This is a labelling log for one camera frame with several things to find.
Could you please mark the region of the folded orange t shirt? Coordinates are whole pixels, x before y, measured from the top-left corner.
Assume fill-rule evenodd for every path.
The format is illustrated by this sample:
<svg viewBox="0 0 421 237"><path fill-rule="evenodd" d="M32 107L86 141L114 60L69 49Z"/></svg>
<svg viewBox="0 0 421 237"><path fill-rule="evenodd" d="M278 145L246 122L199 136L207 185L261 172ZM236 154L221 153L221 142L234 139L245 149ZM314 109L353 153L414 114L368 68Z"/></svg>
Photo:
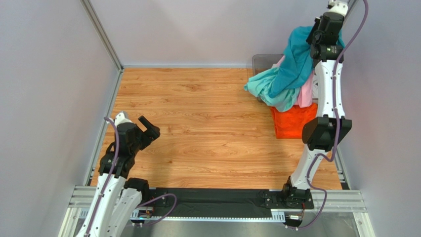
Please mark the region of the folded orange t shirt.
<svg viewBox="0 0 421 237"><path fill-rule="evenodd" d="M303 127L316 117L317 109L318 105L316 103L312 103L305 108L294 105L286 112L279 112L276 108L271 107L270 112L276 138L301 139Z"/></svg>

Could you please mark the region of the mint green t shirt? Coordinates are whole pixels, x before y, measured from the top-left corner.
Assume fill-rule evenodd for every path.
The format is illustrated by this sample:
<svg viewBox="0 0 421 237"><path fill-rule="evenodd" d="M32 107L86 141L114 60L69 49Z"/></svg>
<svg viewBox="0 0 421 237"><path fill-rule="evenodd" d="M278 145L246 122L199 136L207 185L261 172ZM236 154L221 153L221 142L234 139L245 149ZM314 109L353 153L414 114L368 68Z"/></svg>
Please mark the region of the mint green t shirt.
<svg viewBox="0 0 421 237"><path fill-rule="evenodd" d="M275 107L279 112L288 111L297 101L301 88L283 89L272 94L273 79L274 76L251 77L244 85L244 90L259 98L267 106Z"/></svg>

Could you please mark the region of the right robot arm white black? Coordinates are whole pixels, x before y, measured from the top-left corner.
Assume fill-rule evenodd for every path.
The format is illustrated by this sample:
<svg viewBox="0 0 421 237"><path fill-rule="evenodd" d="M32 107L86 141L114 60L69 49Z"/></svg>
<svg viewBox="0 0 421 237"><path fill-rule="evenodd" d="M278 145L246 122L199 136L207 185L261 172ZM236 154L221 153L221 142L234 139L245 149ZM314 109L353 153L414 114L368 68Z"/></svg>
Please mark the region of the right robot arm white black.
<svg viewBox="0 0 421 237"><path fill-rule="evenodd" d="M339 43L344 13L325 12L315 21L307 42L318 81L316 117L302 130L303 154L293 174L283 186L286 207L299 208L310 200L311 182L317 168L334 146L347 135L352 121L346 119L341 100L341 72L344 46Z"/></svg>

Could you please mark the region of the teal t shirt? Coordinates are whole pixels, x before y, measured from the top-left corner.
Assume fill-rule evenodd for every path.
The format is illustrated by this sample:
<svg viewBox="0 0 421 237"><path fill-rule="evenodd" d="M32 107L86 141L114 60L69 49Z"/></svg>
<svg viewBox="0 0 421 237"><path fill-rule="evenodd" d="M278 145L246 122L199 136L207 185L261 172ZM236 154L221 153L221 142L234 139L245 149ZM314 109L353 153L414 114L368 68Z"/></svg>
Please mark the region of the teal t shirt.
<svg viewBox="0 0 421 237"><path fill-rule="evenodd" d="M284 60L279 66L272 94L283 89L302 87L307 81L313 71L310 45L306 42L312 28L312 26L299 26L292 30L283 51Z"/></svg>

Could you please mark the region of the clear plastic bin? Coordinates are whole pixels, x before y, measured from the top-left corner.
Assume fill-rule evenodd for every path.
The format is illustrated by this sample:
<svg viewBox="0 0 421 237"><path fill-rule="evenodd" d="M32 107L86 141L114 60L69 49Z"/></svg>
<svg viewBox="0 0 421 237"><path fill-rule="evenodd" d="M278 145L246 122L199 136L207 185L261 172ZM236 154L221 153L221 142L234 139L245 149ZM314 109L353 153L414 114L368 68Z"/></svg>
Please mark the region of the clear plastic bin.
<svg viewBox="0 0 421 237"><path fill-rule="evenodd" d="M282 96L271 96L270 93L279 72L279 61L282 62L283 57L283 54L256 54L252 57L253 76L244 89L267 106L282 104Z"/></svg>

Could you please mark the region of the left aluminium corner post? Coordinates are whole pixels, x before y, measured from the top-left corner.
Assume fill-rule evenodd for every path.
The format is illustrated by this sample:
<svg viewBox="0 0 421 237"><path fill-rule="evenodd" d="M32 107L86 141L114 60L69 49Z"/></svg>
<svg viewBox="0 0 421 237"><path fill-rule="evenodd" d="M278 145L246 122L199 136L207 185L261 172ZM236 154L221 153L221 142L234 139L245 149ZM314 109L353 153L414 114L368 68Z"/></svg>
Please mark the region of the left aluminium corner post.
<svg viewBox="0 0 421 237"><path fill-rule="evenodd" d="M80 0L81 4L83 5L88 17L90 18L99 38L101 39L108 55L110 56L115 68L119 71L122 72L124 67L114 49L114 47L112 46L112 43L103 27L103 25L101 24L101 21L94 9L93 4L91 3L90 0Z"/></svg>

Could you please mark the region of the aluminium corner post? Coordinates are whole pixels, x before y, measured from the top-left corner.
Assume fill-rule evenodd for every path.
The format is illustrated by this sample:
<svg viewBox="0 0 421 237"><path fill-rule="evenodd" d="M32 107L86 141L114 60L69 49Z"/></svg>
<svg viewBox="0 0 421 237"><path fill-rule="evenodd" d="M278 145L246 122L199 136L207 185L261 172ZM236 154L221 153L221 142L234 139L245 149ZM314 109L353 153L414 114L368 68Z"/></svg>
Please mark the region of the aluminium corner post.
<svg viewBox="0 0 421 237"><path fill-rule="evenodd" d="M348 11L350 11L355 6L355 4L357 3L357 1L358 0L347 0L346 1L347 2L347 6L348 6Z"/></svg>
<svg viewBox="0 0 421 237"><path fill-rule="evenodd" d="M93 4L91 3L90 0L80 0L81 4L83 5L88 17L90 18L99 38L101 39L108 55L110 56L115 68L119 71L122 72L124 67L114 49L114 47L112 46L112 43L103 27L103 25L101 24L101 21L94 9Z"/></svg>

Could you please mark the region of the pink t shirt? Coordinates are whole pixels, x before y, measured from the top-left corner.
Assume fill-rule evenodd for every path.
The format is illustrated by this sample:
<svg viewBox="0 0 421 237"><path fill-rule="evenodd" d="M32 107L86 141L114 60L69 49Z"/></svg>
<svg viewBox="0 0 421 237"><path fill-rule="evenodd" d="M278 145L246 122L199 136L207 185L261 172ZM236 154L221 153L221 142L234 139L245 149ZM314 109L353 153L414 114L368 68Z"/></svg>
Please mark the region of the pink t shirt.
<svg viewBox="0 0 421 237"><path fill-rule="evenodd" d="M317 92L316 86L313 84L314 76L314 71L312 71L302 87L281 91L275 98L273 106L279 112L285 112L294 106L299 108L309 107L313 103L313 96Z"/></svg>

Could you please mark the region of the right aluminium corner post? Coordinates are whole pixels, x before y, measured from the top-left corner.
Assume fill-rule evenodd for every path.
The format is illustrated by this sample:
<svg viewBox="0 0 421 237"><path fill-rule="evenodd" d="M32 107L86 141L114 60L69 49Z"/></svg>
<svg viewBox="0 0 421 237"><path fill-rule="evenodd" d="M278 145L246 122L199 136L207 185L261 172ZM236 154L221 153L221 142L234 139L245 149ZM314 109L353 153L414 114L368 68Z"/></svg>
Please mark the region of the right aluminium corner post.
<svg viewBox="0 0 421 237"><path fill-rule="evenodd" d="M347 6L348 6L348 11L350 11L355 6L355 4L357 3L357 1L358 0L347 0L346 1L347 2Z"/></svg>

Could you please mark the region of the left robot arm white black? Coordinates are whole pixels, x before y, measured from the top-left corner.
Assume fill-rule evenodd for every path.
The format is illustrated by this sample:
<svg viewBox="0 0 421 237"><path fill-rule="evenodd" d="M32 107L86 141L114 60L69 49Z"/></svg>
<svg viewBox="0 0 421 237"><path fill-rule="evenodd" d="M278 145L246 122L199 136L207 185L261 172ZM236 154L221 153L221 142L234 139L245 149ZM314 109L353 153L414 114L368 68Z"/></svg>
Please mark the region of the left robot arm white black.
<svg viewBox="0 0 421 237"><path fill-rule="evenodd" d="M138 120L146 128L142 130L126 112L105 120L114 130L114 142L100 160L95 194L79 237L119 237L132 212L150 198L149 182L128 175L137 153L159 138L160 129L140 116Z"/></svg>

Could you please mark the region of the aluminium front frame rail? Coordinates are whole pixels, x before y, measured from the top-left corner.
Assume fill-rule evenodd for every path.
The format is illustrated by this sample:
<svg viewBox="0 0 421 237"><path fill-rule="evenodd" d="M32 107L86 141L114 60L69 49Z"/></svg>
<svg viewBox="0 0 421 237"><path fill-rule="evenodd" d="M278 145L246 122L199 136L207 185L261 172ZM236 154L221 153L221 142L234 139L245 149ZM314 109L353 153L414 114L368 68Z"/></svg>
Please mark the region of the aluminium front frame rail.
<svg viewBox="0 0 421 237"><path fill-rule="evenodd" d="M80 217L87 216L90 203L95 193L95 187L77 186L74 188L68 207L80 208ZM323 212L366 212L366 205L361 192L358 190L328 190L327 200ZM209 222L267 222L283 223L286 220L285 214L293 212L293 209L271 209L268 217L176 217L175 212L165 218L165 221L209 221Z"/></svg>

